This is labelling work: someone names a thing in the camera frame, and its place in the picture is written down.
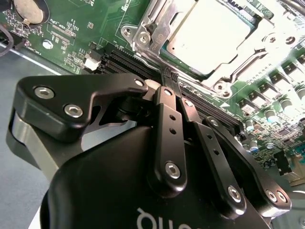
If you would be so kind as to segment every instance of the electrolytic capacitor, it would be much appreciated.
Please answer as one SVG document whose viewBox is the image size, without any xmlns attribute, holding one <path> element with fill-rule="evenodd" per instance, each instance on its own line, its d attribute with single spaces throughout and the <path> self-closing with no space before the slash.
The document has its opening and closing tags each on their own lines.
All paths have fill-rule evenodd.
<svg viewBox="0 0 305 229">
<path fill-rule="evenodd" d="M 246 150 L 247 153 L 251 153 L 249 145 L 244 144 L 243 148 Z"/>
<path fill-rule="evenodd" d="M 253 126 L 253 121 L 248 119 L 245 121 L 245 126 L 246 126 L 246 131 L 247 132 L 250 132 L 250 131 L 253 131 L 254 130 L 254 126 Z"/>
<path fill-rule="evenodd" d="M 290 99 L 285 99 L 281 101 L 280 104 L 286 115 L 292 115 L 294 113 L 295 108 Z"/>
<path fill-rule="evenodd" d="M 274 123 L 278 120 L 278 117 L 273 109 L 266 110 L 264 114 L 269 123 Z"/>
<path fill-rule="evenodd" d="M 305 88 L 297 90 L 297 95 L 299 96 L 300 100 L 305 103 Z"/>
<path fill-rule="evenodd" d="M 256 140 L 251 140 L 250 143 L 249 143 L 249 148 L 250 148 L 250 151 L 255 153 L 258 151 L 258 145 L 257 145 L 257 141 Z"/>
</svg>

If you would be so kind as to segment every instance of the cable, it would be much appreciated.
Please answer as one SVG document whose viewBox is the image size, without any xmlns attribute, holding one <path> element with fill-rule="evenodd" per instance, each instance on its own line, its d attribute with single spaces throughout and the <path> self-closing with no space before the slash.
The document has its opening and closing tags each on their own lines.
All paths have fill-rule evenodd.
<svg viewBox="0 0 305 229">
<path fill-rule="evenodd" d="M 0 24 L 0 31 L 2 31 L 9 39 L 9 44 L 5 47 L 3 51 L 0 52 L 0 56 L 4 56 L 14 47 L 14 39 L 11 33 L 1 24 Z"/>
<path fill-rule="evenodd" d="M 303 16 L 305 16 L 305 8 L 299 2 L 295 0 L 281 0 L 281 1 L 285 3 L 287 6 L 290 6 L 291 8 L 295 9 Z"/>
</svg>

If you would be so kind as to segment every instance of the green circuit board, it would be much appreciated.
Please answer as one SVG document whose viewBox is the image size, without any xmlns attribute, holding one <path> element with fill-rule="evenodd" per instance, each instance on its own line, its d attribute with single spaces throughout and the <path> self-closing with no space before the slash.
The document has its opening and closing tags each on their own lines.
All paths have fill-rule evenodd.
<svg viewBox="0 0 305 229">
<path fill-rule="evenodd" d="M 0 14 L 0 22 L 26 38 L 29 50 L 78 74 L 91 42 L 98 47 L 110 42 L 127 50 L 119 28 L 137 25 L 148 4 L 149 0 L 52 0 L 48 1 L 50 19 L 42 26 L 27 28 L 13 10 Z M 44 39 L 52 41 L 53 49 L 44 49 Z"/>
<path fill-rule="evenodd" d="M 84 68 L 85 54 L 91 50 L 92 42 L 97 48 L 111 43 L 120 50 L 132 54 L 129 43 L 121 36 L 120 28 L 125 24 L 138 25 L 149 2 L 150 0 L 52 0 L 47 2 L 50 19 L 39 27 L 29 29 L 17 19 L 13 10 L 0 13 L 0 22 L 11 32 L 25 38 L 27 49 L 73 74 L 80 74 Z M 304 30 L 305 35 L 304 18 L 298 16 L 296 23 L 299 29 Z M 52 49 L 47 50 L 43 47 L 42 42 L 45 39 L 52 42 Z M 265 63 L 265 67 L 258 69 L 249 80 L 237 81 L 232 86 L 233 96 L 230 99 L 209 96 L 183 85 L 188 87 L 191 93 L 207 100 L 215 109 L 220 109 L 232 118 L 241 122 L 247 119 L 254 121 L 259 128 L 249 134 L 258 141 L 259 151 L 254 157 L 259 162 L 270 159 L 273 153 L 282 149 L 292 151 L 296 146 L 303 144 L 304 126 L 299 123 L 299 119 L 305 117 L 305 106 L 299 104 L 296 109 L 297 115 L 291 118 L 283 113 L 279 104 L 279 101 L 287 96 L 286 93 L 281 93 L 252 114 L 245 115 L 239 103 L 252 92 L 259 91 L 262 84 L 270 82 L 270 75 L 276 72 L 283 73 L 283 68 L 291 63 L 297 66 L 305 79 L 305 67 L 297 61 L 297 58 L 305 54 L 303 40 L 277 65 Z M 305 86 L 302 81 L 295 82 L 293 79 L 291 85 L 294 89 Z M 272 124 L 267 122 L 264 111 L 268 108 L 276 111 L 279 117 L 277 122 Z M 278 133 L 283 129 L 288 131 L 286 135 Z M 292 139 L 292 142 L 285 145 L 283 142 L 286 139 Z M 273 149 L 266 148 L 266 143 L 270 142 L 274 144 Z"/>
</svg>

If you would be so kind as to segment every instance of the metal lever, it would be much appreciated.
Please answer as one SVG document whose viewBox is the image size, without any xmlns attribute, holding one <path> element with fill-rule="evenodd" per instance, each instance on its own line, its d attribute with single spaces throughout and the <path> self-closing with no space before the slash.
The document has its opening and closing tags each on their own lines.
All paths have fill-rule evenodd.
<svg viewBox="0 0 305 229">
<path fill-rule="evenodd" d="M 263 217 L 277 217 L 291 209 L 291 201 L 282 188 L 272 180 L 247 154 L 230 132 L 212 117 L 205 119 L 226 153 L 229 165 L 240 177 L 247 198 Z"/>
<path fill-rule="evenodd" d="M 164 198 L 181 193 L 187 183 L 182 116 L 176 111 L 173 90 L 159 87 L 154 96 L 156 116 L 151 141 L 151 188 Z"/>
<path fill-rule="evenodd" d="M 195 106 L 179 99 L 186 130 L 204 155 L 209 172 L 212 201 L 218 211 L 229 219 L 236 219 L 246 211 L 246 201 L 224 153 L 211 128 L 201 124 Z"/>
</svg>

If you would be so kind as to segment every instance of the silver screw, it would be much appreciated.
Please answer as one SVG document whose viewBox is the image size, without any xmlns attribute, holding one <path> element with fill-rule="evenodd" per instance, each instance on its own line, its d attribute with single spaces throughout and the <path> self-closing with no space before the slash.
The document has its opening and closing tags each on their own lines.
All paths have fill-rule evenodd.
<svg viewBox="0 0 305 229">
<path fill-rule="evenodd" d="M 167 89 L 164 89 L 164 92 L 165 92 L 165 94 L 167 94 L 167 95 L 172 95 L 171 91 L 169 91 L 169 90 L 167 90 Z"/>
<path fill-rule="evenodd" d="M 186 105 L 188 105 L 189 107 L 193 106 L 193 103 L 191 101 L 185 100 Z"/>
<path fill-rule="evenodd" d="M 303 228 L 305 228 L 305 217 L 300 218 L 300 224 Z"/>
<path fill-rule="evenodd" d="M 286 197 L 283 195 L 283 193 L 281 193 L 280 191 L 278 191 L 277 194 L 278 194 L 278 196 L 280 197 L 280 199 L 281 199 L 283 202 L 287 203 L 287 199 L 286 199 Z"/>
<path fill-rule="evenodd" d="M 124 31 L 123 31 L 123 33 L 124 33 L 124 35 L 125 35 L 126 37 L 130 37 L 130 35 L 131 35 L 132 32 L 130 31 L 129 28 L 125 28 Z"/>
<path fill-rule="evenodd" d="M 275 146 L 274 146 L 274 144 L 272 143 L 272 142 L 268 142 L 267 144 L 266 144 L 266 148 L 267 149 L 273 149 Z"/>
<path fill-rule="evenodd" d="M 212 123 L 214 126 L 218 126 L 218 123 L 217 123 L 214 119 L 211 119 L 211 123 Z"/>
<path fill-rule="evenodd" d="M 150 35 L 147 32 L 141 32 L 140 33 L 140 41 L 143 44 L 146 44 L 147 42 L 149 42 L 151 40 Z"/>
<path fill-rule="evenodd" d="M 268 198 L 269 198 L 272 202 L 274 202 L 274 203 L 277 202 L 277 198 L 276 198 L 275 194 L 274 194 L 272 191 L 267 190 L 267 191 L 266 191 L 266 194 L 267 194 Z"/>
<path fill-rule="evenodd" d="M 143 87 L 143 86 L 144 86 L 144 84 L 143 84 L 142 81 L 140 81 L 140 80 L 134 80 L 134 81 L 135 81 L 135 83 L 136 83 L 137 85 L 139 85 L 140 87 Z"/>
<path fill-rule="evenodd" d="M 172 162 L 167 162 L 165 165 L 165 171 L 173 179 L 178 179 L 180 177 L 180 169 L 177 165 Z"/>
<path fill-rule="evenodd" d="M 36 87 L 35 95 L 39 97 L 40 99 L 51 99 L 54 98 L 54 91 L 52 91 L 48 87 Z"/>
<path fill-rule="evenodd" d="M 51 41 L 45 39 L 45 40 L 42 41 L 42 46 L 45 49 L 52 49 L 53 48 L 53 43 Z"/>
<path fill-rule="evenodd" d="M 79 118 L 82 116 L 82 109 L 77 105 L 73 105 L 73 104 L 66 105 L 64 111 L 67 115 L 73 118 Z"/>
<path fill-rule="evenodd" d="M 232 185 L 230 185 L 228 187 L 228 192 L 236 203 L 240 203 L 242 201 L 242 196 L 239 194 L 239 192 L 236 190 L 236 188 L 234 188 Z"/>
</svg>

